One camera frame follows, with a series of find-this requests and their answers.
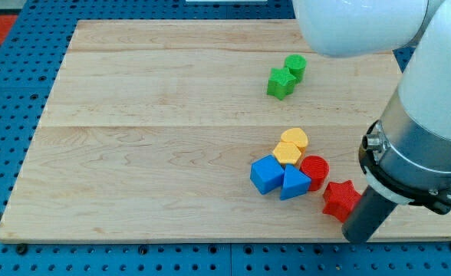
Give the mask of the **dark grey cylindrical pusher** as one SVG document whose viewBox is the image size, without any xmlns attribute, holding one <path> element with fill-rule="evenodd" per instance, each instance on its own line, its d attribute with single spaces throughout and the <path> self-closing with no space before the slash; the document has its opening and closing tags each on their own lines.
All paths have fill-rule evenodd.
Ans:
<svg viewBox="0 0 451 276">
<path fill-rule="evenodd" d="M 395 202 L 368 186 L 342 225 L 344 237 L 351 243 L 367 242 L 396 207 Z"/>
</svg>

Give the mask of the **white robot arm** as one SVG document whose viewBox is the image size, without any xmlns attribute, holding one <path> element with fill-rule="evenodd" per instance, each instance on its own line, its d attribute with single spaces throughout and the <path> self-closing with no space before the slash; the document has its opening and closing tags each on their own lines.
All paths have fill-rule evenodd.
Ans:
<svg viewBox="0 0 451 276">
<path fill-rule="evenodd" d="M 347 58 L 411 46 L 414 52 L 380 118 L 363 136 L 368 185 L 343 224 L 367 241 L 398 205 L 451 211 L 451 0 L 294 0 L 315 52 Z"/>
</svg>

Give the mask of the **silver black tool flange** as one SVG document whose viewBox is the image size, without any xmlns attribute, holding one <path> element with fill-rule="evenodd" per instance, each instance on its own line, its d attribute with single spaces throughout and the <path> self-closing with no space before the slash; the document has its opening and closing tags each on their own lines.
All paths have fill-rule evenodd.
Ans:
<svg viewBox="0 0 451 276">
<path fill-rule="evenodd" d="M 451 211 L 451 140 L 413 119 L 397 90 L 363 136 L 359 163 L 368 182 L 364 194 L 389 212 L 396 205 Z"/>
</svg>

